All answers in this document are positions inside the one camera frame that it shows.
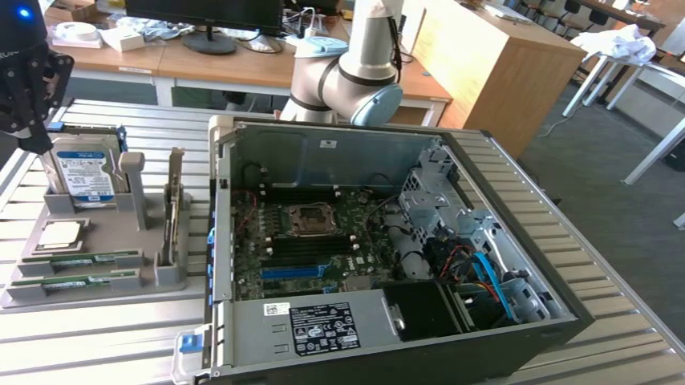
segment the monitor stand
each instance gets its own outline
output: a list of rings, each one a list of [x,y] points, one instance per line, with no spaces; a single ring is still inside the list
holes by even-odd
[[[213,32],[213,26],[208,26],[208,32],[193,32],[184,36],[184,45],[192,50],[206,55],[228,55],[236,51],[236,43],[230,37]]]

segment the metal workbench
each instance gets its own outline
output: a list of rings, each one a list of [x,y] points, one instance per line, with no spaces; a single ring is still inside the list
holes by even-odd
[[[3,385],[170,383],[174,337],[202,323],[205,311],[208,126],[216,113],[87,100],[58,112],[66,123],[127,126],[129,147],[149,160],[148,191],[162,190],[172,148],[186,148],[184,183],[194,196],[192,277],[181,292],[43,306],[25,313],[0,310]],[[480,132],[456,137],[597,318],[567,346],[497,383],[685,384],[683,344],[515,161]],[[41,162],[17,152],[0,172],[0,286],[43,208],[45,191]],[[467,194],[477,204],[476,192]]]

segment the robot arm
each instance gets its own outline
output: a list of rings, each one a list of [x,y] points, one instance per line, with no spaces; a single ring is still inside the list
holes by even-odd
[[[0,10],[0,132],[19,147],[43,154],[53,142],[43,124],[61,107],[74,59],[46,42],[47,30],[38,0],[3,0]]]
[[[337,114],[358,126],[391,120],[403,101],[401,11],[403,0],[358,0],[350,46],[324,37],[301,42],[282,120],[333,123]]]

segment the blue light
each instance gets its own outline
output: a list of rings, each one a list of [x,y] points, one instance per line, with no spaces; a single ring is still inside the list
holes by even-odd
[[[23,18],[25,20],[31,20],[33,17],[34,17],[34,13],[31,12],[31,10],[26,7],[26,6],[22,6],[19,9],[18,9],[18,15],[21,18]]]

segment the power supply label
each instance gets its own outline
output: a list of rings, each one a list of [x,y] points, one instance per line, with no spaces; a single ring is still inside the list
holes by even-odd
[[[59,151],[57,153],[62,176],[74,199],[106,202],[115,198],[111,176],[103,170],[106,154],[101,151]]]
[[[292,307],[290,324],[301,356],[362,347],[349,302]]]

